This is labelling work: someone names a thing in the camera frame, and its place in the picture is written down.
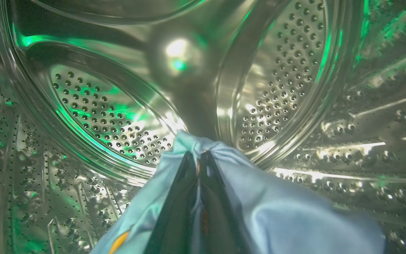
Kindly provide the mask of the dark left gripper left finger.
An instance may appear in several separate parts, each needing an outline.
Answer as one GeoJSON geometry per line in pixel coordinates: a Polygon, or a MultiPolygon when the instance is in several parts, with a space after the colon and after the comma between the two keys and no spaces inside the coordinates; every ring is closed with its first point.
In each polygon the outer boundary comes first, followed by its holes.
{"type": "Polygon", "coordinates": [[[146,254],[189,254],[198,174],[191,152],[186,152],[161,209],[146,254]]]}

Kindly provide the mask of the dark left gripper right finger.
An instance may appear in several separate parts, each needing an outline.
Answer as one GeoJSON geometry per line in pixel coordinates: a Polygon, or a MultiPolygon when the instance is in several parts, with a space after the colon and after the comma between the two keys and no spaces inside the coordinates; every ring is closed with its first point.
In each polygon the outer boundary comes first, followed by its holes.
{"type": "Polygon", "coordinates": [[[209,254],[250,254],[245,230],[230,204],[219,167],[210,151],[200,159],[201,199],[206,212],[202,227],[209,254]]]}

